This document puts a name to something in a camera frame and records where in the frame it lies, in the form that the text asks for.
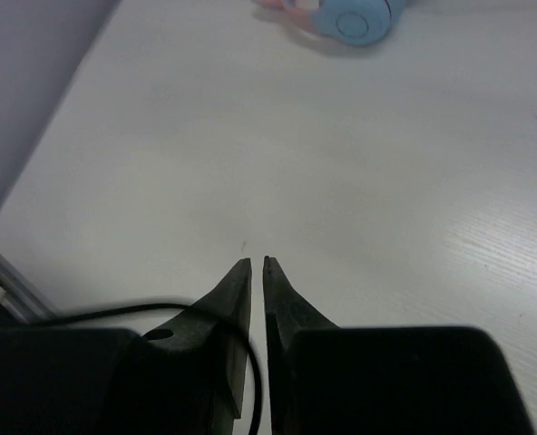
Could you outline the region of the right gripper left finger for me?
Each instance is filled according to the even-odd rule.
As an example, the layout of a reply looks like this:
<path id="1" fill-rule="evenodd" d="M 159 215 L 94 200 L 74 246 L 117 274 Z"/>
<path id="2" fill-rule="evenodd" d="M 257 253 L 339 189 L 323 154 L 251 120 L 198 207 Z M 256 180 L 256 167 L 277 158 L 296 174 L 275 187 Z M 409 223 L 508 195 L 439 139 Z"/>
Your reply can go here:
<path id="1" fill-rule="evenodd" d="M 252 266 L 240 259 L 217 285 L 193 304 L 249 331 Z M 143 336 L 174 359 L 191 358 L 190 369 L 204 382 L 200 397 L 204 434 L 231 434 L 242 416 L 248 356 L 239 340 L 217 320 L 185 309 Z"/>

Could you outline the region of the pink blue cat headphones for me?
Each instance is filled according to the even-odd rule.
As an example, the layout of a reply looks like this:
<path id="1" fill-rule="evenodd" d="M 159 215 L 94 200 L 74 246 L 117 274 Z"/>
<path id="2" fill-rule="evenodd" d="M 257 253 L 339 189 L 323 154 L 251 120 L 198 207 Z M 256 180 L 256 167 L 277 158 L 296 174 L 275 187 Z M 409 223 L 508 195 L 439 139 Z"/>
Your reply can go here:
<path id="1" fill-rule="evenodd" d="M 328 0 L 315 9 L 297 1 L 255 1 L 256 5 L 283 11 L 302 31 L 335 39 L 343 44 L 368 46 L 385 39 L 396 26 L 406 0 Z"/>

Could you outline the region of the aluminium rail frame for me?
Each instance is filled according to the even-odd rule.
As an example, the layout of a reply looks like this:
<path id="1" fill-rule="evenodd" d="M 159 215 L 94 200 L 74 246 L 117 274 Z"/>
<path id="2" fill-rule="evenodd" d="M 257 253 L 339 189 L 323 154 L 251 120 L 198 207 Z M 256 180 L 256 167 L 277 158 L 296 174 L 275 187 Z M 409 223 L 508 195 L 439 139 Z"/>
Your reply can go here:
<path id="1" fill-rule="evenodd" d="M 11 263 L 0 254 L 0 327 L 54 318 L 54 309 Z"/>

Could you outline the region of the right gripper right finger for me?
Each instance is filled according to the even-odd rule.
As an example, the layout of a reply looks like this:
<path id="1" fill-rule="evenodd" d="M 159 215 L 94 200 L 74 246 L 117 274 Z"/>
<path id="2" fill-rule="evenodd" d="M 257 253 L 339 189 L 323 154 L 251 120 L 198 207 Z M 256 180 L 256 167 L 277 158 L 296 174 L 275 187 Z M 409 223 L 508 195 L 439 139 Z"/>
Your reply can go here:
<path id="1" fill-rule="evenodd" d="M 331 340 L 339 328 L 298 293 L 266 256 L 263 295 L 270 422 L 274 434 L 323 434 L 330 427 L 325 386 L 337 377 Z"/>

